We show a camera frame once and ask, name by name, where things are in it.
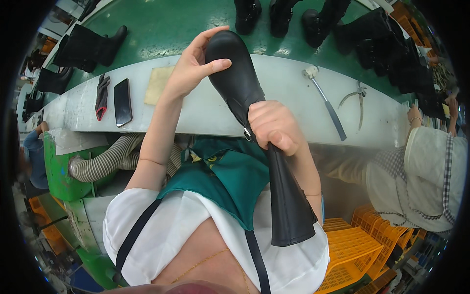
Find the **white table surface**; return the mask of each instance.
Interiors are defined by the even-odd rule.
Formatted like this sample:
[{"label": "white table surface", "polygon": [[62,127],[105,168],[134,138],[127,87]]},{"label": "white table surface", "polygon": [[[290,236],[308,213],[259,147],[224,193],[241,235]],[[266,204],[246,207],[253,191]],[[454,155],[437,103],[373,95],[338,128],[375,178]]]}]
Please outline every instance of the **white table surface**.
[{"label": "white table surface", "polygon": [[[288,106],[311,143],[327,143],[359,147],[389,149],[404,145],[409,129],[407,109],[389,96],[365,85],[364,119],[358,131],[360,105],[357,95],[348,98],[336,110],[346,132],[341,142],[323,99],[301,71],[311,64],[286,58],[251,55],[258,79],[267,100],[278,100]],[[95,116],[98,78],[92,78],[44,107],[44,118],[50,128],[65,127],[79,132],[146,132],[153,113],[153,105],[144,104],[150,73],[155,67],[175,65],[179,56],[163,57],[128,65],[108,72],[108,109],[101,121]],[[113,88],[122,80],[130,81],[133,120],[116,127]],[[320,68],[316,80],[336,109],[343,97],[356,90],[356,80],[343,74]],[[36,126],[35,114],[26,124],[26,130]],[[225,105],[208,78],[205,78],[184,100],[177,133],[226,135],[243,137],[243,128]]]}]

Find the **bracelet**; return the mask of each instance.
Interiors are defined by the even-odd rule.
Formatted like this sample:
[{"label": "bracelet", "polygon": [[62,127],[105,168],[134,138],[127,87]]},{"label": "bracelet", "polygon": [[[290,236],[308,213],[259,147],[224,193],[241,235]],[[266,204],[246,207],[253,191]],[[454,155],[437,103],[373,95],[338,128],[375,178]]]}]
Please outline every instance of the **bracelet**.
[{"label": "bracelet", "polygon": [[410,125],[411,125],[411,123],[413,122],[414,119],[419,119],[419,121],[420,121],[421,123],[423,123],[423,119],[422,119],[422,118],[413,117],[412,119],[410,119]]}]

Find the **phone screen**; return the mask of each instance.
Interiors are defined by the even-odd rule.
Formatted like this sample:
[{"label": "phone screen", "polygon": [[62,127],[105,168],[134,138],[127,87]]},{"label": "phone screen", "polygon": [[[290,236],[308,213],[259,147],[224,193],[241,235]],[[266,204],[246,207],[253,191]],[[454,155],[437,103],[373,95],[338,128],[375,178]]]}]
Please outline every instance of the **phone screen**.
[{"label": "phone screen", "polygon": [[132,120],[129,79],[125,79],[114,86],[114,114],[117,127],[122,127]]}]

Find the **black strap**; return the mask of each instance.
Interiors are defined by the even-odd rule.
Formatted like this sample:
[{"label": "black strap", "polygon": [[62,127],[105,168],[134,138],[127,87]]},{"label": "black strap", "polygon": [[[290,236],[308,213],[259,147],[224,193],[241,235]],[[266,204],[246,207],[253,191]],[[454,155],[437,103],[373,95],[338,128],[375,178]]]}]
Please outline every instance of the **black strap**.
[{"label": "black strap", "polygon": [[269,278],[267,276],[266,267],[264,265],[263,257],[256,241],[255,232],[252,230],[245,230],[246,242],[250,249],[251,258],[255,263],[256,272],[258,273],[259,288],[262,294],[271,294],[271,288],[269,287]]},{"label": "black strap", "polygon": [[125,259],[129,255],[129,252],[131,251],[132,246],[137,240],[137,237],[139,236],[145,224],[149,221],[150,217],[152,216],[152,214],[154,213],[154,211],[157,209],[157,207],[160,205],[161,202],[162,202],[162,199],[157,199],[153,201],[153,203],[150,204],[149,207],[147,207],[147,209],[145,209],[143,214],[140,215],[139,219],[135,222],[131,231],[129,232],[127,237],[124,239],[124,242],[122,243],[121,248],[119,248],[119,251],[117,252],[117,256],[116,256],[116,269],[119,274],[121,274]]},{"label": "black strap", "polygon": [[[122,267],[124,266],[124,262],[126,257],[129,255],[132,246],[134,245],[137,237],[141,233],[142,229],[144,228],[145,224],[149,221],[150,217],[157,209],[157,207],[162,202],[162,199],[155,200],[152,204],[145,209],[145,211],[140,215],[139,219],[135,222],[134,226],[132,227],[131,231],[124,239],[121,248],[117,252],[116,256],[116,269],[119,274],[121,274]],[[266,267],[264,265],[263,257],[261,256],[261,252],[259,251],[258,242],[256,241],[256,236],[254,231],[252,230],[245,230],[246,242],[248,243],[248,248],[250,249],[251,258],[255,263],[256,272],[258,273],[259,278],[259,285],[261,288],[262,294],[271,294],[271,289],[269,287],[269,278],[267,276]]]}]

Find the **flexible hose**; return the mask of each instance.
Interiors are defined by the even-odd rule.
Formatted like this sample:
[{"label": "flexible hose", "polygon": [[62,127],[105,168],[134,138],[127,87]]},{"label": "flexible hose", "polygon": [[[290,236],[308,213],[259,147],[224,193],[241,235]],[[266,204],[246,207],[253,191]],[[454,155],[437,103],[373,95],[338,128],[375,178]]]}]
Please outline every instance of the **flexible hose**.
[{"label": "flexible hose", "polygon": [[69,174],[81,182],[95,182],[112,173],[137,144],[145,133],[126,133],[109,149],[92,159],[83,159],[79,155],[69,161]]},{"label": "flexible hose", "polygon": [[139,154],[140,152],[132,152],[131,154],[129,154],[129,156],[124,158],[118,168],[126,170],[135,170],[137,168],[137,162],[139,162]]},{"label": "flexible hose", "polygon": [[[182,148],[177,144],[173,143],[172,152],[170,154],[170,159],[166,165],[166,173],[173,177],[176,171],[181,167],[181,154]],[[119,169],[126,170],[135,170],[137,167],[137,162],[139,162],[139,152],[132,152],[124,158],[121,164],[118,166]]]}]

